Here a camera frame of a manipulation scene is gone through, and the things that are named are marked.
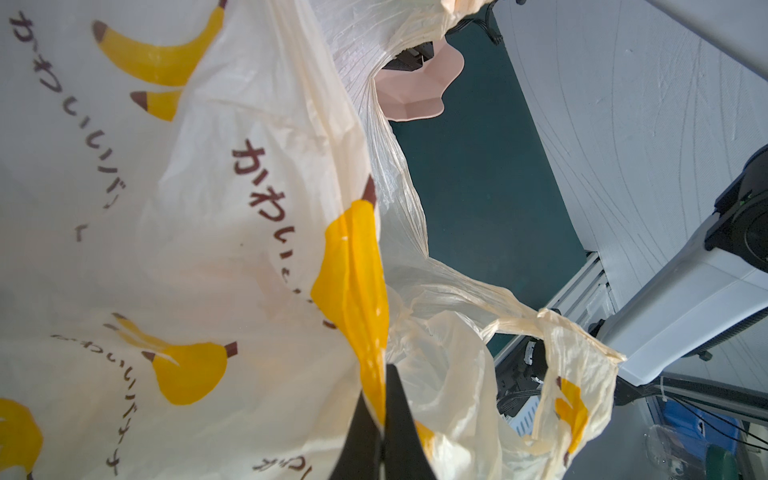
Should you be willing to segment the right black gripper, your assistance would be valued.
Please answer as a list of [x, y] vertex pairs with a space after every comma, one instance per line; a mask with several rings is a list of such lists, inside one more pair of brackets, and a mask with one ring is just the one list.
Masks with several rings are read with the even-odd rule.
[[398, 53], [384, 67], [384, 70], [413, 72], [421, 69], [424, 64], [434, 57], [434, 45], [425, 42]]

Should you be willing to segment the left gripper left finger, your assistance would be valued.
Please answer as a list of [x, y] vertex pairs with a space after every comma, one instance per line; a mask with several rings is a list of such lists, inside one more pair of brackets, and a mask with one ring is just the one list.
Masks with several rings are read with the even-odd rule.
[[382, 437], [360, 393], [339, 459], [330, 480], [379, 480]]

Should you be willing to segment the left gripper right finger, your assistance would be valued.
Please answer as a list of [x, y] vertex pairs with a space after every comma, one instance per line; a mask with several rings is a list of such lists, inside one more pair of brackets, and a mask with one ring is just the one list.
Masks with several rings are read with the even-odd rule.
[[386, 479], [434, 480], [395, 365], [386, 366], [386, 422], [383, 462]]

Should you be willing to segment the cream banana-print plastic bag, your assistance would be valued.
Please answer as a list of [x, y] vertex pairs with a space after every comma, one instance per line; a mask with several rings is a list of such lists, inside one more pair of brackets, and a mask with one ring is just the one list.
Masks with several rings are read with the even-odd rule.
[[408, 392], [374, 78], [477, 1], [5, 1], [1, 475], [326, 479], [396, 366], [441, 479], [560, 479], [607, 376]]

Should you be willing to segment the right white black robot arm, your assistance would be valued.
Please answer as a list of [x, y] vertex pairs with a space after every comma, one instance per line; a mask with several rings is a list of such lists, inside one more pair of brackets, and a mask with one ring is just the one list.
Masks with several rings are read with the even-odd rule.
[[500, 336], [619, 403], [767, 404], [767, 83], [690, 32], [464, 30], [373, 104], [381, 249], [409, 394], [478, 388]]

